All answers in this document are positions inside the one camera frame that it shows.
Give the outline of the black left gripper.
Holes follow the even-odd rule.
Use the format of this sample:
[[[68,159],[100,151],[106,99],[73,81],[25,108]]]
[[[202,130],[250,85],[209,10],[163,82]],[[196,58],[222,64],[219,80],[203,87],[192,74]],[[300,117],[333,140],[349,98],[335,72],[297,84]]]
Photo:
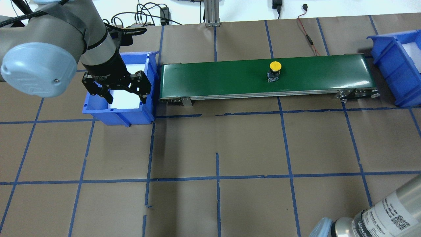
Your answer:
[[[142,104],[146,104],[147,97],[152,90],[151,82],[144,71],[130,74],[118,49],[112,56],[106,56],[102,63],[82,63],[82,65],[89,73],[83,75],[82,84],[90,95],[98,95],[104,98],[108,104],[112,104],[114,98],[110,89],[115,90],[118,85],[121,87],[130,85],[132,93],[139,96]]]

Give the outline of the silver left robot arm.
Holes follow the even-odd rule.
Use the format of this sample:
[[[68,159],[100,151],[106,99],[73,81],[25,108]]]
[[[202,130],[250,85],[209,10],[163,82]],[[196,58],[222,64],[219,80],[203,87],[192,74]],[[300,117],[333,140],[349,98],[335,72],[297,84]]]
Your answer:
[[[119,49],[124,37],[146,28],[120,28],[104,22],[91,0],[36,0],[37,9],[1,22],[1,82],[40,97],[59,96],[86,69],[82,84],[91,95],[113,103],[111,90],[123,90],[146,103],[152,83],[146,73],[130,73]]]

